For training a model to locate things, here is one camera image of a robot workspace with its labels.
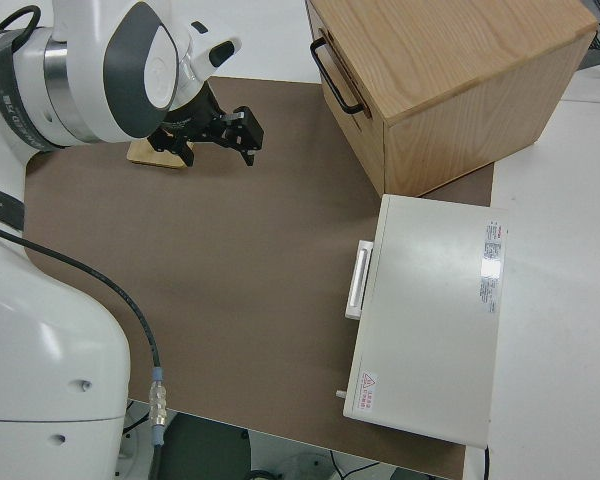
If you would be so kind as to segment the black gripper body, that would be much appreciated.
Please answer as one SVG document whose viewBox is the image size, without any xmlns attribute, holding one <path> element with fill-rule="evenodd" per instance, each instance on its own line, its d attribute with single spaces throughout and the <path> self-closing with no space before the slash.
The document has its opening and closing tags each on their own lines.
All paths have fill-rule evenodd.
<svg viewBox="0 0 600 480">
<path fill-rule="evenodd" d="M 212 142 L 237 151 L 262 148 L 264 130 L 247 106 L 225 112 L 211 88 L 203 88 L 191 101 L 171 110 L 148 137 L 157 151 L 175 151 L 185 142 Z"/>
</svg>

